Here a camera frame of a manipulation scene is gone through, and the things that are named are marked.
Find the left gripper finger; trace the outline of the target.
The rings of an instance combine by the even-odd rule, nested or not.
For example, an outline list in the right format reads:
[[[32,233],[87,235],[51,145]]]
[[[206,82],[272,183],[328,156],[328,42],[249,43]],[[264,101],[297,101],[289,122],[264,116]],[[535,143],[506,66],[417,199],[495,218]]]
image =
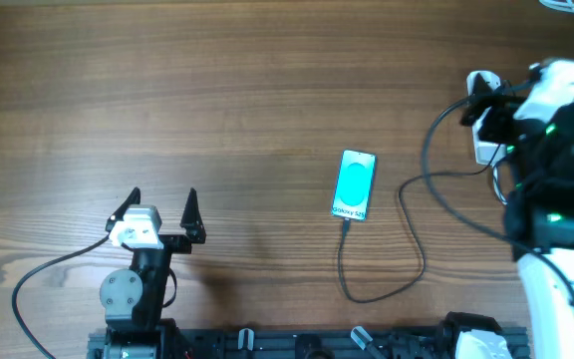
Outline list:
[[[107,219],[105,231],[112,231],[114,226],[124,219],[128,208],[133,204],[141,203],[141,190],[135,186],[125,201]]]
[[[189,191],[179,225],[185,230],[190,242],[205,243],[206,231],[198,207],[197,191],[193,187]]]

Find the teal screen Galaxy smartphone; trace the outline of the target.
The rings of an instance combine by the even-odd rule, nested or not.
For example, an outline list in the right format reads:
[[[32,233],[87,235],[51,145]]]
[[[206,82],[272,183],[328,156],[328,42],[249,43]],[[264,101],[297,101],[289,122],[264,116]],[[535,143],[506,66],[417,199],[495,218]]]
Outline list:
[[[331,207],[334,216],[358,221],[366,219],[376,159],[372,154],[343,151]]]

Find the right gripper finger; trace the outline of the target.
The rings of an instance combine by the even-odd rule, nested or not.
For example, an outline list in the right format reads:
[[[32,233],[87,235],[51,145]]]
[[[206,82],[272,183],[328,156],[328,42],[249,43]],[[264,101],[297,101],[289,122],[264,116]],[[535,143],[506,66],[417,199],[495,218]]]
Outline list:
[[[490,94],[494,91],[492,72],[474,72],[471,74],[471,93],[474,96]]]
[[[460,118],[460,124],[465,127],[472,127],[490,106],[490,99],[479,99],[470,102]]]

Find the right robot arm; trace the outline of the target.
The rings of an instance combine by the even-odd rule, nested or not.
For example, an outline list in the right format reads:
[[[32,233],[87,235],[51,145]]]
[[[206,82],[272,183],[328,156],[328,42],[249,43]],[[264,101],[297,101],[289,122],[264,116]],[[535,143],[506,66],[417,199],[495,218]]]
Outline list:
[[[514,188],[504,232],[524,288],[539,358],[574,358],[574,79],[539,73],[529,93],[480,74],[461,124],[504,145]]]

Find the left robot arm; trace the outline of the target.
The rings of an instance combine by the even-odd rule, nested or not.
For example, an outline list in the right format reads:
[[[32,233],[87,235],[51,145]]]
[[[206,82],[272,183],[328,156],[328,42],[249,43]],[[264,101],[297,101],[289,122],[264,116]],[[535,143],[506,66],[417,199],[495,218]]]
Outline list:
[[[89,358],[191,358],[192,345],[162,310],[175,300],[166,298],[169,279],[177,282],[170,267],[175,254],[190,254],[206,241],[197,192],[189,191],[179,226],[181,234],[161,234],[162,220],[154,205],[141,203],[134,188],[108,218],[106,232],[112,245],[132,253],[127,269],[109,274],[100,288],[107,329],[98,341],[89,342]]]

